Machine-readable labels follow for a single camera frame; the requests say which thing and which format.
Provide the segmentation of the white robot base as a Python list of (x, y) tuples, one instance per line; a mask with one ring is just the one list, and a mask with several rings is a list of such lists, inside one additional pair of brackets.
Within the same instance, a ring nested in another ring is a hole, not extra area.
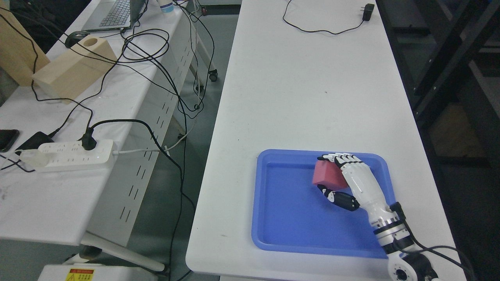
[(157, 281), (158, 277), (141, 267), (102, 264), (46, 265), (39, 281)]

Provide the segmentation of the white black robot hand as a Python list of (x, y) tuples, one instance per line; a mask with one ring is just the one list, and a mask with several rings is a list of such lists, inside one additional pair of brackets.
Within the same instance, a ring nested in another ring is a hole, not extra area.
[(368, 221), (375, 225), (378, 221), (392, 221), (396, 215), (386, 203), (382, 189), (370, 167), (360, 158), (350, 153), (329, 153), (318, 158), (328, 160), (341, 169), (342, 175), (360, 207), (368, 213)]

